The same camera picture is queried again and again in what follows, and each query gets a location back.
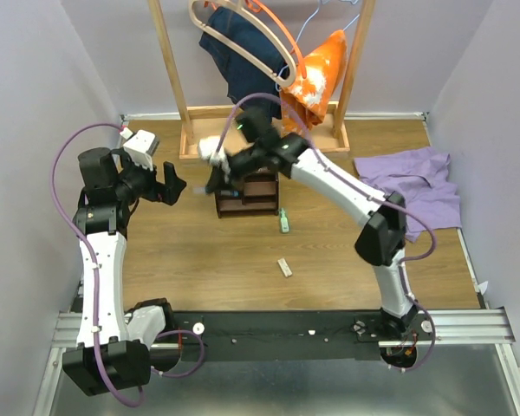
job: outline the dark blue clothing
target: dark blue clothing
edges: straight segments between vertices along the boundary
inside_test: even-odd
[[[218,7],[208,19],[208,25],[253,54],[276,74],[285,65],[283,57],[270,40],[237,13]],[[203,33],[199,45],[211,55],[219,72],[227,81],[227,96],[233,104],[253,93],[279,96],[272,79],[219,40]],[[281,107],[275,102],[263,99],[250,100],[243,105],[244,109],[248,107],[259,107],[270,118],[281,119]]]

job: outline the folded cloth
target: folded cloth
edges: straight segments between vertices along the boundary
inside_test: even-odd
[[[218,7],[208,19],[208,25],[249,51],[276,74],[285,65],[285,60],[273,43],[237,13]],[[227,81],[227,96],[233,104],[252,93],[277,96],[272,79],[218,39],[203,33],[198,44],[211,55],[219,72]],[[281,119],[281,107],[274,102],[254,99],[243,105],[244,109],[248,107],[261,108],[270,121],[272,117]]]
[[[450,162],[448,153],[439,153],[432,147],[354,159],[362,182],[386,193],[401,193],[406,208],[433,229],[461,227],[457,186],[447,182]],[[410,241],[416,241],[425,230],[410,217],[406,226],[406,238]]]
[[[306,78],[297,74],[295,82],[280,91],[282,101],[298,112],[309,130],[323,123],[346,63],[347,37],[343,30],[337,30],[304,58]],[[282,121],[284,133],[304,133],[285,108],[282,108]]]

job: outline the purple towel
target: purple towel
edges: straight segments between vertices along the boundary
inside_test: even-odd
[[[406,208],[433,229],[461,226],[457,186],[447,182],[450,161],[449,154],[432,147],[354,159],[362,182],[385,193],[401,193]],[[416,241],[424,227],[410,217],[406,225],[406,238]]]

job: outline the wooden floor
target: wooden floor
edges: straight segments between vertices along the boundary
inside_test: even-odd
[[[337,206],[309,188],[281,178],[281,206],[291,233],[277,217],[218,219],[213,198],[193,193],[208,166],[179,163],[179,121],[132,121],[160,138],[155,163],[174,163],[187,189],[175,206],[143,201],[129,226],[124,265],[125,307],[165,297],[175,309],[375,309],[380,292],[371,266],[354,251],[359,230]],[[347,121],[354,156],[374,156],[427,146],[419,120]],[[351,160],[339,165],[349,172]],[[432,309],[478,308],[456,230],[438,230],[438,248],[409,263],[414,294]],[[429,238],[409,244],[425,251]],[[277,259],[294,275],[284,278]]]

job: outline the beige hanger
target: beige hanger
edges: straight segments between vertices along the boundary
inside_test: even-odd
[[[253,54],[251,54],[246,49],[240,47],[236,43],[234,43],[232,40],[227,38],[226,36],[219,33],[217,30],[212,28],[211,26],[208,26],[206,23],[203,23],[198,19],[193,5],[197,2],[203,2],[204,0],[189,0],[189,17],[191,18],[191,21],[198,26],[199,29],[203,30],[208,35],[212,36],[215,39],[218,39],[221,43],[224,43],[229,48],[233,49],[235,52],[240,54],[244,59],[252,63],[255,67],[260,69],[262,72],[264,72],[269,78],[274,80],[274,82],[277,82],[281,87],[286,88],[289,87],[296,78],[296,64],[295,60],[291,56],[291,53],[285,48],[285,46],[282,44],[282,42],[279,40],[279,38],[274,35],[274,33],[266,26],[260,19],[258,19],[256,16],[254,16],[252,13],[250,13],[245,7],[244,7],[244,0],[237,0],[237,2],[233,2],[231,0],[209,0],[210,3],[217,4],[218,6],[225,7],[228,10],[232,10],[233,12],[237,13],[238,15],[242,16],[244,19],[252,23],[258,30],[260,30],[269,40],[273,43],[273,45],[276,47],[276,49],[279,51],[279,53],[282,55],[283,59],[285,60],[285,63],[289,65],[289,77],[288,78],[282,78],[281,76],[278,76],[275,72],[271,70],[271,68],[260,61],[258,58],[256,58]]]

